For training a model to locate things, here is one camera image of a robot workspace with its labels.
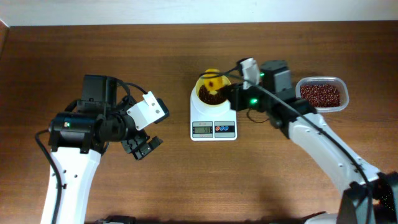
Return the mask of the yellow plastic measuring scoop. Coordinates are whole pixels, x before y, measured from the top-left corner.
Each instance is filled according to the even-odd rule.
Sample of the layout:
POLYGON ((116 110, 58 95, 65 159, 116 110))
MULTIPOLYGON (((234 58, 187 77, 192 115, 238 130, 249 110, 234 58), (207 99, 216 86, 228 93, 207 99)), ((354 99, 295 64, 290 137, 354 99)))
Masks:
POLYGON ((209 68, 202 76, 205 88, 212 95, 216 95, 218 90, 224 87, 223 77, 219 75, 220 71, 216 68, 209 68))

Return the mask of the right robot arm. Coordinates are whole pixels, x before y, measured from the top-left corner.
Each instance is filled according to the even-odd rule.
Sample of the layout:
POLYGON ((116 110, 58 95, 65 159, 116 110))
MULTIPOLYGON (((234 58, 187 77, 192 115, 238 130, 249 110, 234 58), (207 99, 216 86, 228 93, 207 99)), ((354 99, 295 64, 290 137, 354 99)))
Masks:
POLYGON ((221 89, 231 109, 266 113, 271 125, 300 146, 341 194, 338 213, 319 212, 301 223, 397 223, 397 173, 385 174, 357 155, 307 100, 298 98, 283 60, 237 61, 240 84, 221 89))

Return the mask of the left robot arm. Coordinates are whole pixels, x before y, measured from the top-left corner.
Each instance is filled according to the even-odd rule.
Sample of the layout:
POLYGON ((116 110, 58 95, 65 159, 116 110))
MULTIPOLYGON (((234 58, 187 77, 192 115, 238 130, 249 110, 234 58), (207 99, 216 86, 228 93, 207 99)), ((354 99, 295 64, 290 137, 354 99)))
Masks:
POLYGON ((84 223, 95 172, 112 142, 139 161, 162 144, 145 127, 169 116, 160 98, 144 91, 138 102, 132 83, 104 75, 85 75, 81 98, 50 122, 50 149, 35 140, 50 164, 49 186, 42 223, 84 223))

